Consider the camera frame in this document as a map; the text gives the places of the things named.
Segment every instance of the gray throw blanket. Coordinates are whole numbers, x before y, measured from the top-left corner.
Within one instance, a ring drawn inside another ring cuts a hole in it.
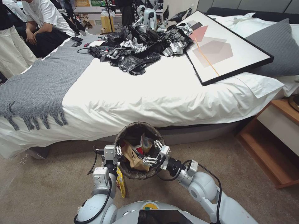
[[[13,121],[14,116],[23,118],[28,130],[34,126],[40,129],[37,118],[49,129],[48,115],[60,126],[67,124],[62,99],[94,58],[90,54],[79,54],[77,50],[98,39],[95,35],[82,38],[81,46],[71,47],[75,42],[70,40],[44,61],[34,62],[27,72],[0,86],[0,116],[5,117],[15,130],[19,127]]]

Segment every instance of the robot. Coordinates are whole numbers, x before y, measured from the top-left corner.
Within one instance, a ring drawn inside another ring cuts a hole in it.
[[[152,30],[157,28],[157,14],[156,10],[163,8],[163,3],[159,0],[141,0],[144,5],[139,5],[137,14],[139,19],[136,21],[134,26],[139,23],[149,26]]]
[[[165,181],[177,180],[205,209],[213,224],[258,224],[238,202],[222,192],[219,179],[205,167],[194,160],[184,163],[175,160],[170,156],[170,147],[158,140],[154,145],[159,150],[158,156],[144,157],[143,163],[155,167],[157,175],[158,169],[169,171],[172,179],[158,176]],[[81,206],[74,218],[75,224],[208,224],[178,207],[157,201],[138,201],[117,209],[113,198],[116,193],[116,168],[119,160],[123,159],[121,148],[107,145],[95,152],[102,155],[103,164],[93,172],[92,197]],[[219,187],[209,174],[197,171],[199,166],[218,180]]]

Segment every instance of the pillow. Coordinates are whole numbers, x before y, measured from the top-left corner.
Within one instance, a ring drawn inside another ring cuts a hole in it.
[[[226,26],[229,29],[232,29],[239,20],[246,19],[246,18],[252,18],[252,16],[255,14],[255,12],[247,13],[244,16],[214,16],[214,15],[208,15],[212,19],[215,19],[218,23],[221,23],[223,26]]]
[[[239,21],[232,27],[232,31],[239,34],[241,37],[248,37],[249,35],[260,31],[268,26],[276,24],[277,22],[261,20],[259,18],[247,18]],[[292,37],[299,45],[299,24],[290,24],[292,28]]]
[[[274,56],[272,63],[250,72],[269,77],[299,74],[299,46],[292,38],[289,19],[264,28],[246,39]]]

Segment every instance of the smartphone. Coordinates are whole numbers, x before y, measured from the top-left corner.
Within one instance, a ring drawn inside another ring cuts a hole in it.
[[[76,42],[80,42],[80,41],[82,41],[83,39],[82,39],[82,38],[79,38],[79,37],[71,37],[71,40],[76,41]]]
[[[78,47],[78,46],[80,46],[82,44],[82,42],[76,42],[76,43],[74,43],[71,47]]]

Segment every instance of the white duvet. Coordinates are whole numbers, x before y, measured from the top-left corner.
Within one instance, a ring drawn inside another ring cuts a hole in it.
[[[95,140],[135,121],[155,127],[239,121],[257,114],[283,86],[247,72],[202,86],[185,55],[162,57],[141,76],[95,58],[63,99],[69,124],[61,127],[49,117],[50,129],[40,125],[39,131],[29,131],[14,117],[20,127],[15,131],[0,117],[0,154],[10,158],[33,146]]]

